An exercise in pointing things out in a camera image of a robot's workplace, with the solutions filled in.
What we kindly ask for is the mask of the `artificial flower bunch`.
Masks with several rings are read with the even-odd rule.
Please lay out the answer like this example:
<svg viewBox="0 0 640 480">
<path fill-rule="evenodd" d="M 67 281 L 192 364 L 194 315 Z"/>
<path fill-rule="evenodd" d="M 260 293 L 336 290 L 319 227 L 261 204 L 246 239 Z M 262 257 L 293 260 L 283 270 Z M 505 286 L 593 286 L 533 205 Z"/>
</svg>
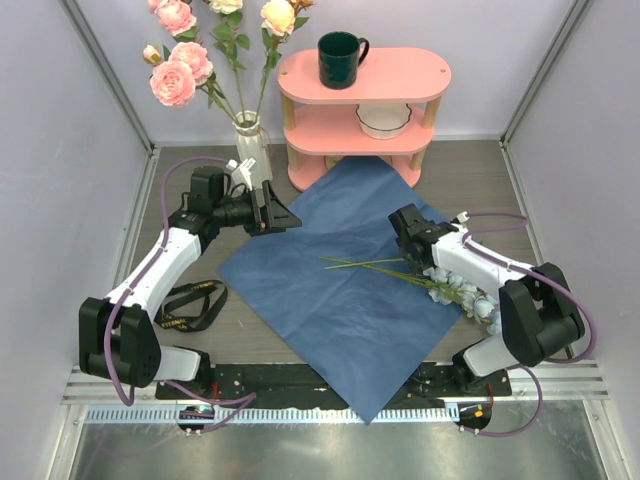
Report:
<svg viewBox="0 0 640 480">
<path fill-rule="evenodd" d="M 403 272 L 399 269 L 399 265 L 407 265 L 407 262 L 398 257 L 365 261 L 322 257 L 322 260 L 332 262 L 326 270 L 366 268 L 420 286 L 427 291 L 434 302 L 441 305 L 460 306 L 468 318 L 484 325 L 490 336 L 502 332 L 498 300 L 452 271 L 441 267 L 430 267 L 422 273 Z"/>
</svg>

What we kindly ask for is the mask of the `blue wrapping paper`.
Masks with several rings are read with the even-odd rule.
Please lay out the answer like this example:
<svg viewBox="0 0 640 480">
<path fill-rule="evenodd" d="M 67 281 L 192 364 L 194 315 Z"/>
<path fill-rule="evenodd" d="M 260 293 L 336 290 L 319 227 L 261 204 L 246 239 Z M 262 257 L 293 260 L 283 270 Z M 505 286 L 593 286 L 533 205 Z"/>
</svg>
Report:
<svg viewBox="0 0 640 480">
<path fill-rule="evenodd" d="M 249 240 L 222 279 L 365 421 L 372 421 L 461 317 L 427 290 L 370 270 L 399 260 L 389 216 L 439 212 L 386 162 L 340 161 L 292 202 L 302 224 Z"/>
</svg>

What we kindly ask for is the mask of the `black ribbon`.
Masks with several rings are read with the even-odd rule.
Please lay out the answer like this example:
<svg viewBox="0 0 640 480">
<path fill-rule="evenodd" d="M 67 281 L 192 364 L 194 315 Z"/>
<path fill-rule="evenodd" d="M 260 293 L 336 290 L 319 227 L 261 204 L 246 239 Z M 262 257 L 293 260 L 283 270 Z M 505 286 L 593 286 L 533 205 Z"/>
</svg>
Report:
<svg viewBox="0 0 640 480">
<path fill-rule="evenodd" d="M 225 306 L 228 293 L 228 287 L 214 279 L 176 286 L 165 297 L 154 323 L 181 333 L 205 331 Z"/>
</svg>

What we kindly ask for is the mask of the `pink peony flower stem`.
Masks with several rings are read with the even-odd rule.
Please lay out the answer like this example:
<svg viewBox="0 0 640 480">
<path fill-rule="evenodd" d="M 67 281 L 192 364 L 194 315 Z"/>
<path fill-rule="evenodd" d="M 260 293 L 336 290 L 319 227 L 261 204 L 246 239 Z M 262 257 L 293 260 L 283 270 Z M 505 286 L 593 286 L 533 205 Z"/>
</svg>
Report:
<svg viewBox="0 0 640 480">
<path fill-rule="evenodd" d="M 149 85 L 160 104 L 184 107 L 202 92 L 209 108 L 217 106 L 233 124 L 239 125 L 231 101 L 218 81 L 209 52 L 201 42 L 177 42 L 171 49 L 147 44 L 141 54 L 151 68 Z"/>
</svg>

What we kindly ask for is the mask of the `green leafy flower stem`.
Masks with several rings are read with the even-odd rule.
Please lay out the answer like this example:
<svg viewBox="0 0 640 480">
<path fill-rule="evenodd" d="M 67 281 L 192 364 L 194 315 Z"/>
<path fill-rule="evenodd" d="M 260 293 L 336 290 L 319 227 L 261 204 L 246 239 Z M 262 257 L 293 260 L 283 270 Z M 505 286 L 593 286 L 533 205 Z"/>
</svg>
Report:
<svg viewBox="0 0 640 480">
<path fill-rule="evenodd" d="M 245 34 L 239 32 L 243 20 L 242 1 L 206 1 L 208 8 L 217 16 L 219 24 L 212 30 L 214 46 L 224 54 L 229 68 L 233 72 L 235 86 L 240 103 L 240 119 L 235 122 L 240 127 L 248 127 L 244 95 L 242 92 L 240 73 L 245 69 L 239 60 L 239 50 L 249 47 L 249 40 Z"/>
</svg>

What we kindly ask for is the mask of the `pink rose flower stem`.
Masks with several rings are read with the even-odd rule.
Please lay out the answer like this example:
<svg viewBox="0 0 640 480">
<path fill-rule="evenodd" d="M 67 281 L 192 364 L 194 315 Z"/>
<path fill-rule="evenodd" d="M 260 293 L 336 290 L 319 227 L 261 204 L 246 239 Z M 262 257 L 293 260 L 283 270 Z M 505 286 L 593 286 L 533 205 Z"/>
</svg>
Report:
<svg viewBox="0 0 640 480">
<path fill-rule="evenodd" d="M 175 44 L 177 42 L 199 41 L 197 18 L 189 3 L 168 0 L 150 1 L 148 7 L 157 18 L 160 26 L 171 35 Z"/>
</svg>

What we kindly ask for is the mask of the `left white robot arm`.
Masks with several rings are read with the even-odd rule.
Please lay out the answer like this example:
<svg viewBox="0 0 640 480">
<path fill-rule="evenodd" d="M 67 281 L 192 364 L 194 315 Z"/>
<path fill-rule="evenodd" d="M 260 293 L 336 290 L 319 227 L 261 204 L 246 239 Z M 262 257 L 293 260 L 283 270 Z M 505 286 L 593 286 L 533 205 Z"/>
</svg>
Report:
<svg viewBox="0 0 640 480">
<path fill-rule="evenodd" d="M 299 228 L 301 220 L 276 196 L 270 181 L 252 178 L 254 162 L 196 168 L 183 205 L 165 215 L 156 244 L 134 271 L 103 298 L 87 298 L 79 309 L 79 367 L 115 388 L 144 388 L 178 381 L 190 398 L 213 385 L 204 356 L 159 344 L 153 321 L 181 275 L 221 229 L 242 227 L 250 236 Z"/>
</svg>

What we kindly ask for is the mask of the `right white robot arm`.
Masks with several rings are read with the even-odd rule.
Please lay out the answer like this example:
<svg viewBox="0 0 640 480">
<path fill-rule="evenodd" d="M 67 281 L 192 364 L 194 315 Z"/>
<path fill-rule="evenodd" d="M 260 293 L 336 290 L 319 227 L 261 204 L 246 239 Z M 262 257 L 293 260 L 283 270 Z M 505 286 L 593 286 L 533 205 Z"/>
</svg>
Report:
<svg viewBox="0 0 640 480">
<path fill-rule="evenodd" d="M 389 215 L 396 243 L 412 272 L 444 270 L 497 301 L 501 332 L 453 357 L 451 380 L 457 391 L 472 395 L 491 375 L 511 367 L 534 367 L 585 334 L 583 304 L 568 287 L 562 270 L 513 260 L 477 243 L 466 211 L 436 222 L 408 204 Z"/>
</svg>

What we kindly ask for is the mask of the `white ribbed ceramic vase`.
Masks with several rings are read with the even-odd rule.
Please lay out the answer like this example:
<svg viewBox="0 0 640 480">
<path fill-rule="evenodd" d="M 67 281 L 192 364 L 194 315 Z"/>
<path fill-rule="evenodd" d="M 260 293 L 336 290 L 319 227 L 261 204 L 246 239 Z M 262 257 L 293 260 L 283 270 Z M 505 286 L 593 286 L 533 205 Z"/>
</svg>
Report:
<svg viewBox="0 0 640 480">
<path fill-rule="evenodd" d="M 235 117 L 235 143 L 241 163 L 249 160 L 251 183 L 261 188 L 264 181 L 273 179 L 271 160 L 268 150 L 268 135 L 260 124 L 259 115 L 244 110 Z"/>
</svg>

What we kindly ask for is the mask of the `floral round plate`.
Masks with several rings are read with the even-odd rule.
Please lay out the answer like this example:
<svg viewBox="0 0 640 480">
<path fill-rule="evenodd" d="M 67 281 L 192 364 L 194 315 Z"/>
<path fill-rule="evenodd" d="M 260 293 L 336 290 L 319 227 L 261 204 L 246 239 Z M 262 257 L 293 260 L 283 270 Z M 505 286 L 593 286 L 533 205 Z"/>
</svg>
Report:
<svg viewBox="0 0 640 480">
<path fill-rule="evenodd" d="M 341 162 L 344 159 L 343 156 L 341 155 L 337 155 L 337 156 L 325 156 L 324 157 L 324 164 L 327 170 L 331 170 L 332 168 L 334 168 L 339 162 Z"/>
</svg>

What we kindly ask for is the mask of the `white scalloped bowl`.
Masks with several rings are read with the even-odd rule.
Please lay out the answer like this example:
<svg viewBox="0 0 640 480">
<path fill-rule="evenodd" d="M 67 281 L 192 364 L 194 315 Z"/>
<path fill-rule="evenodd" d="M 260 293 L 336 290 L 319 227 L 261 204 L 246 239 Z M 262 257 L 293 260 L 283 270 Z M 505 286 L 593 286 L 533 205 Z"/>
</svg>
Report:
<svg viewBox="0 0 640 480">
<path fill-rule="evenodd" d="M 406 103 L 359 104 L 356 116 L 365 135 L 377 140 L 390 140 L 406 129 L 412 109 Z"/>
</svg>

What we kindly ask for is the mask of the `pink three-tier shelf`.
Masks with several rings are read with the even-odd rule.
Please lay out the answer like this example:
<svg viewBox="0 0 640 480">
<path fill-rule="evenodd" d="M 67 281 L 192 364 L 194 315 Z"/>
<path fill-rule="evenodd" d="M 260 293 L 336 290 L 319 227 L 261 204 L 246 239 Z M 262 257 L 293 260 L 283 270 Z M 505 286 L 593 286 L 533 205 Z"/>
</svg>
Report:
<svg viewBox="0 0 640 480">
<path fill-rule="evenodd" d="M 371 49 L 354 85 L 343 90 L 321 84 L 316 50 L 289 56 L 279 67 L 278 83 L 291 183 L 300 191 L 308 189 L 328 171 L 324 157 L 341 155 L 388 160 L 409 186 L 415 186 L 451 80 L 447 62 L 422 48 Z M 385 103 L 408 104 L 412 117 L 398 137 L 373 139 L 361 130 L 356 108 Z"/>
</svg>

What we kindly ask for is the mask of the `dark green mug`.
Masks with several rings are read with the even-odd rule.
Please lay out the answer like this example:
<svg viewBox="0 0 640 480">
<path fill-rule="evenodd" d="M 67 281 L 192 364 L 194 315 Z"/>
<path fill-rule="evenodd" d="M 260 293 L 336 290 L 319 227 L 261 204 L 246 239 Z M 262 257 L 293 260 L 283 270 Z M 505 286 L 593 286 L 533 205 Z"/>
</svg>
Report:
<svg viewBox="0 0 640 480">
<path fill-rule="evenodd" d="M 358 68 L 367 57 L 370 42 L 352 33 L 335 31 L 323 35 L 317 44 L 319 78 L 330 89 L 351 87 Z"/>
</svg>

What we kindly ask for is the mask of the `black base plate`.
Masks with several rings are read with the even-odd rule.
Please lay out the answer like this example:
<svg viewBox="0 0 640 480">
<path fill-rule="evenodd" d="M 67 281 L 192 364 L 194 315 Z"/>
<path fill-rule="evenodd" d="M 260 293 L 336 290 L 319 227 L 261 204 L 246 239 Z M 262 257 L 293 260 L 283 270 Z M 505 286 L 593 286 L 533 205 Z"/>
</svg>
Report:
<svg viewBox="0 0 640 480">
<path fill-rule="evenodd" d="M 344 410 L 347 402 L 306 364 L 217 364 L 201 370 L 195 380 L 156 387 L 159 400 L 182 400 L 187 389 L 207 399 L 238 400 L 255 393 L 250 404 L 258 409 L 296 408 Z M 423 362 L 397 389 L 383 408 L 417 409 L 442 407 L 447 398 L 469 401 L 475 397 L 508 397 L 512 394 L 508 374 L 500 370 L 482 380 L 462 382 L 461 370 L 450 364 Z"/>
</svg>

